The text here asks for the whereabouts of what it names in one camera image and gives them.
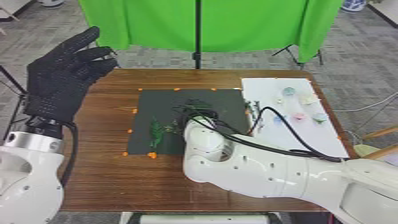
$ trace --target green backdrop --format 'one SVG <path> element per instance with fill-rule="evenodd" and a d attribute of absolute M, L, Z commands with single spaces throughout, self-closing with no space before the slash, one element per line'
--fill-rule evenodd
<path fill-rule="evenodd" d="M 203 52 L 299 45 L 308 62 L 322 46 L 343 0 L 203 0 Z M 100 45 L 194 51 L 196 0 L 80 0 Z"/>

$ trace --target orange object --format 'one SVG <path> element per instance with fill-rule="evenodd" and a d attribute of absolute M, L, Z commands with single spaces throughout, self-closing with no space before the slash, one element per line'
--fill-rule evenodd
<path fill-rule="evenodd" d="M 148 153 L 148 156 L 150 156 L 152 159 L 157 159 L 157 157 L 159 157 L 157 152 L 150 152 L 150 153 Z"/>

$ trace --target small object on paper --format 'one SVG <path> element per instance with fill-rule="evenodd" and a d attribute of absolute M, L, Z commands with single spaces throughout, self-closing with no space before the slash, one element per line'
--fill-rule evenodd
<path fill-rule="evenodd" d="M 322 124 L 322 123 L 327 121 L 327 119 L 329 119 L 327 114 L 324 114 L 324 113 L 317 113 L 317 114 L 313 115 L 313 120 L 317 121 L 319 124 Z"/>
<path fill-rule="evenodd" d="M 303 105 L 311 105 L 313 103 L 319 103 L 319 101 L 320 101 L 320 99 L 319 99 L 315 94 L 306 95 L 306 96 L 301 97 Z"/>
<path fill-rule="evenodd" d="M 278 104 L 283 104 L 283 98 L 278 98 L 276 102 Z"/>
<path fill-rule="evenodd" d="M 295 95 L 295 88 L 287 87 L 287 88 L 283 89 L 283 95 L 285 95 L 285 96 L 294 96 L 294 95 Z"/>
<path fill-rule="evenodd" d="M 297 121 L 303 121 L 306 119 L 306 114 L 304 113 L 295 113 L 294 118 Z"/>
<path fill-rule="evenodd" d="M 281 119 L 281 117 L 279 117 L 279 116 L 276 116 L 276 117 L 274 117 L 274 122 L 276 122 L 278 124 L 283 122 L 283 119 Z"/>

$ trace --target table surface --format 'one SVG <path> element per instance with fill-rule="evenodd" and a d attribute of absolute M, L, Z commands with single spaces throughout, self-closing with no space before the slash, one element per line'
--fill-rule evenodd
<path fill-rule="evenodd" d="M 184 156 L 123 156 L 128 129 L 143 89 L 240 88 L 242 78 L 308 78 L 351 156 L 343 128 L 313 76 L 304 71 L 118 69 L 91 88 L 77 116 L 80 152 L 66 187 L 64 211 L 265 212 L 320 211 L 292 198 L 256 199 L 192 182 L 184 175 Z"/>

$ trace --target white sheet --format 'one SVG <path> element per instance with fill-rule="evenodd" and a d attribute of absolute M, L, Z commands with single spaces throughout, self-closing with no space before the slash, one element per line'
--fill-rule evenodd
<path fill-rule="evenodd" d="M 333 127 L 331 120 L 319 124 L 313 120 L 313 114 L 326 113 L 320 101 L 311 105 L 303 104 L 303 98 L 310 96 L 319 98 L 311 82 L 301 78 L 247 78 L 242 79 L 244 84 L 244 98 L 253 102 L 260 101 L 262 108 L 271 106 L 276 108 L 279 113 L 287 115 L 287 120 L 294 126 L 294 129 L 313 148 L 329 156 L 349 157 L 345 146 L 338 137 L 338 133 Z M 287 87 L 295 88 L 295 96 L 283 96 L 283 89 Z M 297 121 L 294 114 L 304 113 L 306 119 Z M 281 146 L 287 149 L 303 149 L 301 142 L 290 133 L 290 130 L 281 122 L 274 121 L 276 115 L 272 111 L 263 113 L 263 129 L 255 130 L 255 137 L 262 138 L 271 144 Z"/>

